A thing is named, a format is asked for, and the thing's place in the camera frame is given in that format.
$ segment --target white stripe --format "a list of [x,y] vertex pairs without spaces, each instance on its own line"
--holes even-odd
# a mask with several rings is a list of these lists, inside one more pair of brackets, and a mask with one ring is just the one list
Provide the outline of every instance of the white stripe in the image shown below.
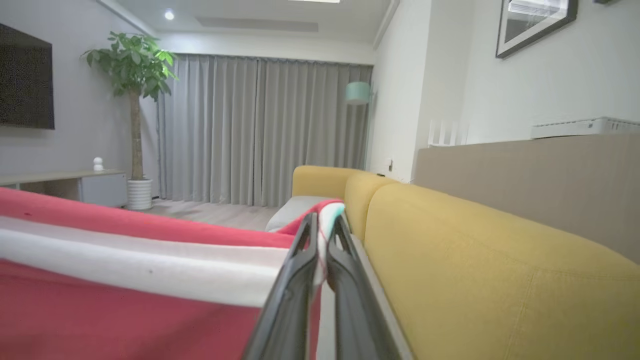
[[0,217],[0,258],[149,293],[261,307],[288,249],[159,241]]

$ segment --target tree trunk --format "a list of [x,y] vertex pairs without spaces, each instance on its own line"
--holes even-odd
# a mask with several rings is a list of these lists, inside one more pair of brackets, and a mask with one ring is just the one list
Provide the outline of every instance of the tree trunk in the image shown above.
[[142,137],[140,135],[140,91],[129,91],[131,104],[131,155],[132,155],[132,180],[143,180],[142,169]]

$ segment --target teal lamp shade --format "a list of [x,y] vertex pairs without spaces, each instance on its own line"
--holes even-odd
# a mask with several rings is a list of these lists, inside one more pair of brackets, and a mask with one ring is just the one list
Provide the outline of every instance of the teal lamp shade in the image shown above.
[[357,82],[347,85],[347,104],[364,105],[369,103],[371,87],[367,83]]

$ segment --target air vent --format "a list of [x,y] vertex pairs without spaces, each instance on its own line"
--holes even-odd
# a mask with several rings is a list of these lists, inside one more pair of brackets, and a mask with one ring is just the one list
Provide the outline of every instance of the air vent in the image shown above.
[[196,20],[206,28],[257,29],[293,31],[299,33],[317,33],[317,22],[262,20],[262,19],[226,19],[223,17],[197,17]]

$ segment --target white cabinet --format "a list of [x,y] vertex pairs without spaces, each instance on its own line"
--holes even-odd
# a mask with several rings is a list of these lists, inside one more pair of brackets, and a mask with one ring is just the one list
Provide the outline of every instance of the white cabinet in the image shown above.
[[80,201],[120,207],[127,204],[127,176],[114,174],[80,179]]
[[0,186],[114,208],[127,204],[127,176],[118,170],[0,176]]

